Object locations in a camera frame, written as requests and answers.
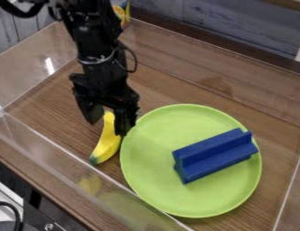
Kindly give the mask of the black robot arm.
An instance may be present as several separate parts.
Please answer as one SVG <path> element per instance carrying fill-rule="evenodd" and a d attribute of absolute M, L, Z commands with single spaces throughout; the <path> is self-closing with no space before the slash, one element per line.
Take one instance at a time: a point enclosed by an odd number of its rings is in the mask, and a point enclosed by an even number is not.
<path fill-rule="evenodd" d="M 127 83 L 137 68 L 127 64 L 126 55 L 133 50 L 119 40 L 123 28 L 110 0 L 18 1 L 31 4 L 31 8 L 23 11 L 10 0 L 0 0 L 0 8 L 18 18 L 31 18 L 46 8 L 64 24 L 82 65 L 82 72 L 68 76 L 82 115 L 95 124 L 110 108 L 114 133 L 125 136 L 135 126 L 139 110 L 139 95 Z"/>

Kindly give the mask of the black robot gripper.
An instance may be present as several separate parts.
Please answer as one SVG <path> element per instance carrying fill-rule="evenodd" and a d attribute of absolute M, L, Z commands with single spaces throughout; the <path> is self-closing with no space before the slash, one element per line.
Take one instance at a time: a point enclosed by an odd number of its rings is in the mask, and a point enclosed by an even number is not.
<path fill-rule="evenodd" d="M 104 115 L 103 106 L 115 114 L 115 135 L 123 137 L 135 126 L 139 95 L 130 87 L 129 69 L 125 59 L 79 60 L 83 73 L 72 73 L 72 94 L 84 120 L 94 125 Z"/>

